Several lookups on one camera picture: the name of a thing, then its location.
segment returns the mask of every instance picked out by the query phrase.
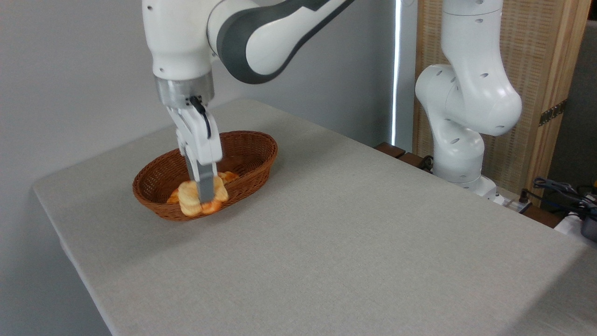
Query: cable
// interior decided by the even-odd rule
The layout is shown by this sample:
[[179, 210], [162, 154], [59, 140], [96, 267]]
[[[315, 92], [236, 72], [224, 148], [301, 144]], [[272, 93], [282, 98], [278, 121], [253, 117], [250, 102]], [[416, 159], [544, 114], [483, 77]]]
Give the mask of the cable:
[[190, 103], [193, 104], [193, 107], [201, 114], [203, 119], [205, 120], [205, 126], [207, 128], [207, 139], [211, 139], [211, 126], [210, 121], [207, 119], [207, 115], [205, 114], [205, 107], [201, 103], [201, 97], [199, 96], [192, 96], [190, 99]]
[[535, 197], [535, 198], [537, 198], [537, 199], [539, 199], [541, 201], [544, 201], [545, 203], [547, 203], [547, 204], [549, 204], [551, 206], [558, 207], [560, 209], [567, 210], [569, 212], [575, 212], [575, 213], [578, 213], [579, 215], [588, 216], [592, 220], [597, 221], [597, 216], [595, 215], [595, 213], [593, 211], [591, 211], [591, 210], [584, 210], [584, 209], [586, 209], [586, 205], [585, 204], [581, 204], [581, 205], [579, 205], [579, 207], [566, 206], [566, 205], [563, 205], [563, 204], [554, 203], [554, 202], [552, 202], [552, 201], [550, 201], [550, 200], [548, 200], [548, 199], [546, 199], [544, 197], [541, 197], [541, 196], [539, 196], [537, 194], [532, 193], [528, 189], [523, 189], [522, 192], [526, 193], [526, 195], [531, 195], [531, 196], [533, 196], [533, 197]]
[[[580, 192], [581, 189], [589, 189], [590, 191], [588, 193], [583, 194]], [[589, 194], [589, 193], [597, 195], [597, 174], [593, 174], [593, 176], [591, 176], [590, 184], [581, 184], [581, 185], [577, 186], [576, 192], [580, 196], [582, 196], [582, 198], [584, 200], [588, 201], [589, 203], [593, 203], [593, 204], [597, 205], [597, 200], [587, 197], [587, 194]]]
[[573, 201], [573, 203], [571, 205], [573, 205], [574, 203], [581, 202], [584, 198], [584, 196], [578, 195], [576, 193], [571, 193], [569, 191], [555, 191], [555, 190], [551, 190], [551, 191], [552, 192], [550, 194], [545, 195], [545, 198], [547, 198], [548, 196], [551, 196], [551, 195], [562, 195], [565, 198]]
[[533, 187], [537, 189], [549, 189], [553, 190], [560, 195], [564, 196], [565, 198], [578, 201], [578, 197], [581, 195], [572, 187], [572, 185], [568, 183], [556, 182], [554, 180], [545, 179], [545, 178], [535, 178], [533, 180]]

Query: gray tablecloth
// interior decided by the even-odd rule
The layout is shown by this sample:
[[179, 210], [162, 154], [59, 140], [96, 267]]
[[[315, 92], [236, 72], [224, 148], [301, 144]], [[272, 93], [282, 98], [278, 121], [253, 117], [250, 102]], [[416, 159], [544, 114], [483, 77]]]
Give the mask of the gray tablecloth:
[[168, 222], [134, 198], [173, 128], [35, 185], [115, 336], [597, 334], [595, 250], [264, 104], [213, 113], [279, 145], [219, 213]]

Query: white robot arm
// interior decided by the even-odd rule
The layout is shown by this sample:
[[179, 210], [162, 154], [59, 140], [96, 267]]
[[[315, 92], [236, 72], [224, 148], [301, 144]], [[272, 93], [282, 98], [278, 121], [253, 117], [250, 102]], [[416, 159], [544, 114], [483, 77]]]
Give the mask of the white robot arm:
[[450, 65], [426, 68], [416, 95], [433, 134], [433, 174], [490, 200], [479, 133], [508, 132], [522, 111], [500, 56], [503, 0], [444, 0], [441, 45]]
[[143, 0], [143, 23], [160, 101], [177, 126], [179, 149], [203, 202], [214, 197], [222, 159], [211, 62], [238, 80], [277, 77], [298, 49], [353, 0], [287, 0], [259, 7], [251, 0]]

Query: white wall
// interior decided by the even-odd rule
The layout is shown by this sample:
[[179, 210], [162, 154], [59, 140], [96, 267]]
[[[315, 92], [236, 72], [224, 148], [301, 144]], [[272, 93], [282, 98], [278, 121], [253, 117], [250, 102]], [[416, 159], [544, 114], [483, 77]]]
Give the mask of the white wall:
[[[356, 0], [258, 87], [216, 65], [213, 105], [252, 97], [386, 140], [392, 11]], [[140, 1], [0, 0], [0, 335], [109, 334], [31, 185], [171, 123], [150, 63]]]

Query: brown woven basket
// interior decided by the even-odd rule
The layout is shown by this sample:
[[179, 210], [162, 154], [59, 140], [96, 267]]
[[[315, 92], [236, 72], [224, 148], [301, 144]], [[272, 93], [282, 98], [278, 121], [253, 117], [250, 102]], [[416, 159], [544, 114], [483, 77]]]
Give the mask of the brown woven basket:
[[[254, 131], [234, 131], [220, 134], [223, 159], [217, 164], [219, 172], [237, 173], [240, 178], [226, 184], [229, 199], [222, 209], [246, 198], [261, 188], [269, 177], [269, 170], [278, 155], [278, 144], [269, 135]], [[166, 200], [178, 186], [189, 180], [184, 157], [178, 149], [151, 161], [133, 181], [137, 200], [158, 216], [170, 221], [188, 221], [204, 217], [188, 217], [178, 203]]]

